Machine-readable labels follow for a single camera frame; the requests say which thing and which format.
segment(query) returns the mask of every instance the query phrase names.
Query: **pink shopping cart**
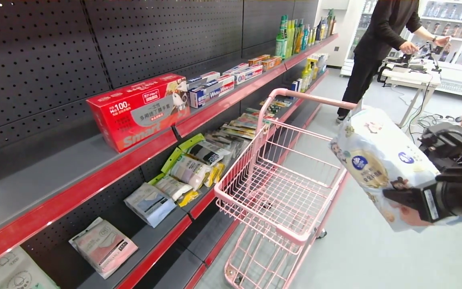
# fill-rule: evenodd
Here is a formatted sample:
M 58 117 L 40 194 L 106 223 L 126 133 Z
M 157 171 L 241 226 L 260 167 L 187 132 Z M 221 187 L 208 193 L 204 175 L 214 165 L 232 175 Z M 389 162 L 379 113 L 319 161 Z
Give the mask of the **pink shopping cart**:
M 295 150 L 300 137 L 310 142 L 331 138 L 263 116 L 277 95 L 291 96 L 352 109 L 355 104 L 273 90 L 258 118 L 255 137 L 219 183 L 217 205 L 243 224 L 224 268 L 235 288 L 288 288 L 316 238 L 322 236 L 329 213 L 347 177 L 341 166 Z M 286 156 L 312 163 L 318 179 L 284 167 Z

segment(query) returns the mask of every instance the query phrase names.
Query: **white table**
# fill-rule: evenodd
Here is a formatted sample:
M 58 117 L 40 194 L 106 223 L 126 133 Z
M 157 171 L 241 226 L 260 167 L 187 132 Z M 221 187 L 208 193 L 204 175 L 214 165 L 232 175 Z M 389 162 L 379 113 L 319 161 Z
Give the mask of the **white table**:
M 383 76 L 386 77 L 385 83 L 387 84 L 392 84 L 392 85 L 400 85 L 400 86 L 406 86 L 409 88 L 416 88 L 416 94 L 413 100 L 411 101 L 411 104 L 409 104 L 409 107 L 407 108 L 407 111 L 405 112 L 404 117 L 402 117 L 402 120 L 400 121 L 400 124 L 398 125 L 400 128 L 402 128 L 405 125 L 405 122 L 407 121 L 407 118 L 411 114 L 411 110 L 414 108 L 416 104 L 416 100 L 418 99 L 418 96 L 420 93 L 423 93 L 423 102 L 422 102 L 422 107 L 419 108 L 419 113 L 418 115 L 424 111 L 425 106 L 431 99 L 434 90 L 441 84 L 441 77 L 440 73 L 436 71 L 432 71 L 434 68 L 434 64 L 430 60 L 418 60 L 415 62 L 410 63 L 411 64 L 422 64 L 427 68 L 427 73 L 419 73 L 416 71 L 409 71 L 409 72 L 399 72 L 399 71 L 390 71 L 388 69 L 385 69 L 383 71 Z M 394 64 L 389 63 L 387 64 L 389 68 L 393 68 Z

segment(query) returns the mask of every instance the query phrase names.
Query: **pink package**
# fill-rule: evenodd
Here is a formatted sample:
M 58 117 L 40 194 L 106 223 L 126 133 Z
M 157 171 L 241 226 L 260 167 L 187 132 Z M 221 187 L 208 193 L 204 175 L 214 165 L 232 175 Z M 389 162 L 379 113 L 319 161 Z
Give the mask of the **pink package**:
M 71 244 L 105 279 L 138 249 L 130 238 L 102 218 L 72 238 Z

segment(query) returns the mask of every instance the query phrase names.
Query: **white wall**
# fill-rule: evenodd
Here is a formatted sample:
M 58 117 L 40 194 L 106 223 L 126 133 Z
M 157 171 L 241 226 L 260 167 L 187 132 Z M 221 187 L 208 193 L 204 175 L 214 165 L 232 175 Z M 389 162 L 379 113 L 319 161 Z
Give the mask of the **white wall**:
M 319 0 L 315 26 L 318 25 L 321 17 L 327 16 L 328 10 L 322 9 L 322 7 L 332 7 L 331 1 Z M 347 10 L 334 10 L 336 16 L 335 31 L 338 33 L 338 38 L 319 51 L 329 53 L 328 65 L 343 66 L 343 62 L 349 54 L 349 46 L 352 43 L 352 38 L 354 38 L 364 5 L 365 0 L 350 0 Z M 336 46 L 339 47 L 338 51 L 334 51 Z

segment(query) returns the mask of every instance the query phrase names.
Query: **red box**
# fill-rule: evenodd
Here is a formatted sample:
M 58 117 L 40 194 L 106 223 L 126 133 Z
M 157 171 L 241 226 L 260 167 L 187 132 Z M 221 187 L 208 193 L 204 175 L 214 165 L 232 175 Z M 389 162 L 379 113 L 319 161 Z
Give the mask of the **red box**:
M 117 152 L 190 115 L 184 76 L 153 77 L 87 99 L 105 141 Z

